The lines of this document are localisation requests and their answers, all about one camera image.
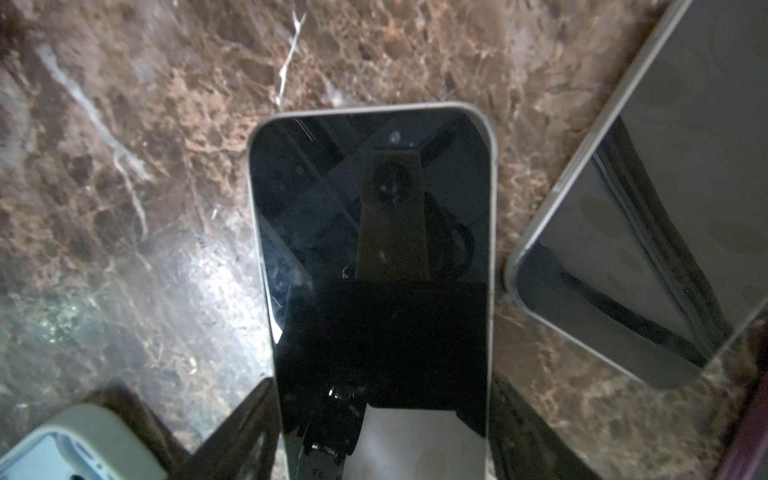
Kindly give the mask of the light blue case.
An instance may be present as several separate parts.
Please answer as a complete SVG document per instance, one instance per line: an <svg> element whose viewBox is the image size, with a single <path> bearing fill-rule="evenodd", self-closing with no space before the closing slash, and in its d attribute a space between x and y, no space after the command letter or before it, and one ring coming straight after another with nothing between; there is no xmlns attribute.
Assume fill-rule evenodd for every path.
<svg viewBox="0 0 768 480"><path fill-rule="evenodd" d="M114 412L81 403L41 424L1 458L3 479L166 479Z"/></svg>

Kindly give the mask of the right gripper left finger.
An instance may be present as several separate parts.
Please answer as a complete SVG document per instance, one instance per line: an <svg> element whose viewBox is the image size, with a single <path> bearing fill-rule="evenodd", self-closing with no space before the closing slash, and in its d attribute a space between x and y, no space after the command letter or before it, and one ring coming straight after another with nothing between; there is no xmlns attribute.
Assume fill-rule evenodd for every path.
<svg viewBox="0 0 768 480"><path fill-rule="evenodd" d="M281 427L274 381L263 379L172 479L269 479Z"/></svg>

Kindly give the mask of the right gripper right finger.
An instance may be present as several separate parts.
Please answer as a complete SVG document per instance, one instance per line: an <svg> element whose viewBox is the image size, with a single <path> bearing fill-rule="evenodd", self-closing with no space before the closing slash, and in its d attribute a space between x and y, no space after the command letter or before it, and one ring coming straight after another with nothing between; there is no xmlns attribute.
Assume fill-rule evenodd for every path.
<svg viewBox="0 0 768 480"><path fill-rule="evenodd" d="M512 385L494 374L489 443L498 479L596 479Z"/></svg>

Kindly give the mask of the black phone silver edge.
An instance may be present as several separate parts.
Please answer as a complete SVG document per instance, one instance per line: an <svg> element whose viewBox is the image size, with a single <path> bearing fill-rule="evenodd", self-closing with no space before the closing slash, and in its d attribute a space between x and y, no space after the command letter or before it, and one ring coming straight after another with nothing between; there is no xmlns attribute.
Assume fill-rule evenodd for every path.
<svg viewBox="0 0 768 480"><path fill-rule="evenodd" d="M248 187L292 479L482 479L497 141L463 102L260 122Z"/></svg>

